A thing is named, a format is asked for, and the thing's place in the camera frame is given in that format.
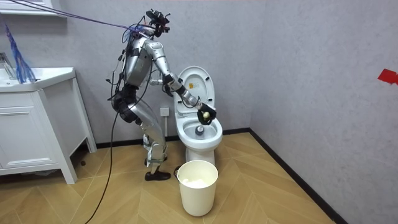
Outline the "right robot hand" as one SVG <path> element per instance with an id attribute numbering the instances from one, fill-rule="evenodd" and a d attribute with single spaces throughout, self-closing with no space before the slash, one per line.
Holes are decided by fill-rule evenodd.
<path id="1" fill-rule="evenodd" d="M 202 103 L 197 111 L 197 116 L 202 125 L 210 125 L 216 118 L 216 111 L 212 107 Z"/>

